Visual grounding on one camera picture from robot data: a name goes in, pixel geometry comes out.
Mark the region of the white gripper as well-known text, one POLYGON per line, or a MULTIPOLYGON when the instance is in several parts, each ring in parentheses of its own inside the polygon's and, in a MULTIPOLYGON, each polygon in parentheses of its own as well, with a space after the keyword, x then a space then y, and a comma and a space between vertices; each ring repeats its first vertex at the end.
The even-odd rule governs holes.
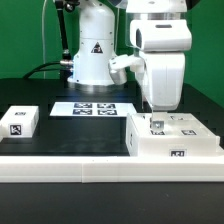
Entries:
MULTIPOLYGON (((150 107, 155 111, 175 110, 183 86, 184 51, 192 45, 187 22, 184 19, 132 20, 130 42, 143 60, 143 70, 136 73, 136 80, 150 107)), ((163 130, 166 113, 155 111, 150 127, 163 130)))

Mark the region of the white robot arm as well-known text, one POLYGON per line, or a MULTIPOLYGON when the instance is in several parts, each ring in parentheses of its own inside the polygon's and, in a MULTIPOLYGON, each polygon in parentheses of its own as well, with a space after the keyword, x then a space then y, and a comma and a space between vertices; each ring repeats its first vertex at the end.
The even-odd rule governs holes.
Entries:
POLYGON ((98 0, 80 1, 80 45, 68 79, 88 90, 126 82, 130 68, 152 110, 150 128, 164 129, 166 113, 177 108, 185 70, 184 52, 192 35, 186 20, 186 0, 108 0, 126 12, 128 55, 114 50, 115 16, 98 0))

